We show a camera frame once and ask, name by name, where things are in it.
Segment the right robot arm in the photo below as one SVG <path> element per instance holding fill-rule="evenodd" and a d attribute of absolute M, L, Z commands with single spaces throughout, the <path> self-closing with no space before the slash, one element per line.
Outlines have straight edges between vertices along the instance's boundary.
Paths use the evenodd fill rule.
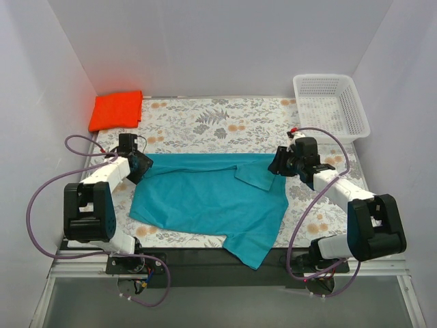
<path fill-rule="evenodd" d="M 310 189 L 340 207 L 347 217 L 346 233 L 311 241 L 298 257 L 316 271 L 327 270 L 334 260 L 354 258 L 365 262 L 405 252 L 407 241 L 395 198 L 376 195 L 349 180 L 318 154 L 290 151 L 279 146 L 268 171 L 285 177 L 299 176 Z"/>

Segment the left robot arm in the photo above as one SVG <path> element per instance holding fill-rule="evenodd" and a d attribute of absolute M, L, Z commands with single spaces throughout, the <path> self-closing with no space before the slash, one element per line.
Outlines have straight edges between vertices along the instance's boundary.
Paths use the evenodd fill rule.
<path fill-rule="evenodd" d="M 122 265 L 140 272 L 145 256 L 137 242 L 117 228 L 113 192 L 124 180 L 138 184 L 153 160 L 141 152 L 109 157 L 79 183 L 64 188 L 64 236 L 69 241 L 94 245 L 111 254 L 123 254 Z"/>

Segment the teal t shirt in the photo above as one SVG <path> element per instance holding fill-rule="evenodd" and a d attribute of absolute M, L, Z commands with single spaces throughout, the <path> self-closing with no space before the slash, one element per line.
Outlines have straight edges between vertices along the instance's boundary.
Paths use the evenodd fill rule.
<path fill-rule="evenodd" d="M 289 205 L 273 154 L 154 154 L 130 217 L 165 230 L 224 236 L 223 247 L 257 270 Z"/>

